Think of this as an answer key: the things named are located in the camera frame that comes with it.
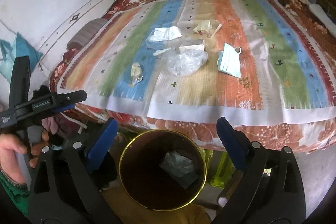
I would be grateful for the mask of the person's left hand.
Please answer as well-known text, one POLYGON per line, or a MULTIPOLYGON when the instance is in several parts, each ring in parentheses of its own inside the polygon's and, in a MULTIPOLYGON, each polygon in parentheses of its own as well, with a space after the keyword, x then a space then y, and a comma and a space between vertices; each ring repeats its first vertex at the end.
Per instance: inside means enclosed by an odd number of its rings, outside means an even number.
MULTIPOLYGON (((30 160, 30 167, 35 168, 42 148, 49 145, 49 133, 42 131, 42 140, 31 147, 33 159, 30 160)), ((25 184, 26 180, 19 169, 16 154, 24 155, 27 147, 13 134, 1 134, 1 169, 9 178, 17 184, 25 184)))

